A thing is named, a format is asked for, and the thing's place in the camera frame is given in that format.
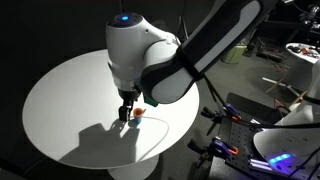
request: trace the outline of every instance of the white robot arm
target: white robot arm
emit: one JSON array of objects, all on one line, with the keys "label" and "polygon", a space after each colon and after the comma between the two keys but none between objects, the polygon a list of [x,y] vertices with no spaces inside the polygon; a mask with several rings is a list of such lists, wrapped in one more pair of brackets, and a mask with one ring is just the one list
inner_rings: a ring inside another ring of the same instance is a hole
[{"label": "white robot arm", "polygon": [[[180,45],[168,32],[150,25],[142,16],[124,13],[116,16],[106,28],[107,46],[119,95],[124,100],[119,119],[129,120],[133,102],[141,92],[158,103],[179,100],[203,74],[248,32],[252,31],[271,11],[278,0],[227,0],[219,10],[212,10],[189,39]],[[320,99],[320,62],[313,69],[309,90],[311,99]],[[304,101],[277,123],[306,124],[320,121],[320,105]],[[273,163],[275,157],[290,154],[290,163],[300,165],[315,149],[319,129],[272,129],[254,136],[254,144],[270,166],[289,174],[286,163]],[[310,161],[302,178],[320,162],[320,156]]]},{"label": "white robot arm", "polygon": [[179,100],[223,53],[253,30],[277,0],[227,0],[208,14],[182,45],[134,13],[117,15],[106,28],[109,67],[119,95],[120,120],[129,120],[142,91],[158,103]]}]

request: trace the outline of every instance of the white tabletop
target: white tabletop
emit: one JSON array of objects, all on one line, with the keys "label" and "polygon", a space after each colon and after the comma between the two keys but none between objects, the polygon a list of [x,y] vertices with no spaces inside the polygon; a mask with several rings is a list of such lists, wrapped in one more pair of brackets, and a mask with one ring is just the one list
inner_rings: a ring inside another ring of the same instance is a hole
[{"label": "white tabletop", "polygon": [[306,48],[306,49],[308,49],[308,50],[309,50],[309,47],[313,47],[313,48],[314,48],[314,46],[310,46],[310,45],[302,44],[302,43],[289,43],[289,44],[286,45],[286,49],[287,49],[291,54],[293,54],[294,56],[296,56],[296,57],[298,57],[298,58],[300,58],[300,59],[304,59],[304,60],[306,60],[306,61],[308,61],[308,62],[311,62],[312,64],[315,64],[315,63],[318,61],[317,58],[304,55],[302,52],[300,52],[300,53],[294,53],[294,52],[292,52],[290,49],[288,49],[289,46],[293,46],[293,47],[298,46],[298,47],[300,47],[300,48]]},{"label": "white tabletop", "polygon": [[176,143],[198,112],[194,84],[179,101],[146,108],[141,124],[118,119],[122,99],[113,83],[108,51],[73,58],[33,87],[23,108],[30,141],[48,157],[75,167],[108,169],[151,158]]}]

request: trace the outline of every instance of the dark background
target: dark background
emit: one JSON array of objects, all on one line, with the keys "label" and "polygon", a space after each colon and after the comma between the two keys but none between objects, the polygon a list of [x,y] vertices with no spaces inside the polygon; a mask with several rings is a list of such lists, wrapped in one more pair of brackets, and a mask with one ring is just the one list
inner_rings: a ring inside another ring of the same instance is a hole
[{"label": "dark background", "polygon": [[[0,159],[25,170],[43,157],[24,134],[22,110],[35,83],[57,65],[78,55],[105,49],[107,21],[120,13],[120,0],[5,0],[1,2]],[[186,0],[189,32],[205,18],[213,0]],[[306,9],[311,0],[297,1]],[[124,9],[149,22],[164,20],[178,29],[184,0],[124,0]],[[270,20],[298,21],[293,6],[273,12]],[[283,41],[286,30],[261,36]]]}]

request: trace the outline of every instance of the blue light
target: blue light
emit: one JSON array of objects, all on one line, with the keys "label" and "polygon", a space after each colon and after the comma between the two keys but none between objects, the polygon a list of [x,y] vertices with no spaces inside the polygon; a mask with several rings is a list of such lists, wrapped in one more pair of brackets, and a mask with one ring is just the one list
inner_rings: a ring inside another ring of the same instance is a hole
[{"label": "blue light", "polygon": [[126,21],[126,20],[128,20],[129,19],[129,17],[128,16],[122,16],[122,18],[121,18],[123,21]]},{"label": "blue light", "polygon": [[284,155],[282,155],[281,157],[284,158],[284,159],[286,159],[286,158],[289,158],[290,155],[289,155],[289,154],[284,154]]},{"label": "blue light", "polygon": [[281,156],[277,156],[277,157],[275,157],[273,159],[270,159],[269,162],[270,162],[270,164],[271,163],[276,163],[278,161],[282,161],[284,159],[288,159],[289,157],[290,157],[290,154],[283,154]]}]

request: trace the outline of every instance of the red item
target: red item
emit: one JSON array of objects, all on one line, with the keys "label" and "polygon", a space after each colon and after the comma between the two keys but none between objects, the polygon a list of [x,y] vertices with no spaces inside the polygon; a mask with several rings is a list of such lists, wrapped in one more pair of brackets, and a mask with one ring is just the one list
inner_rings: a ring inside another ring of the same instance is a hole
[{"label": "red item", "polygon": [[306,48],[302,48],[302,49],[301,49],[301,52],[302,52],[303,54],[308,54],[308,53],[309,53],[309,51],[308,51]]},{"label": "red item", "polygon": [[234,146],[233,146],[233,149],[234,149],[234,151],[233,151],[233,150],[231,150],[231,149],[228,149],[228,150],[229,150],[229,152],[230,152],[231,154],[233,154],[233,155],[237,155],[237,154],[239,153],[238,148],[236,148],[236,147],[234,147]]}]

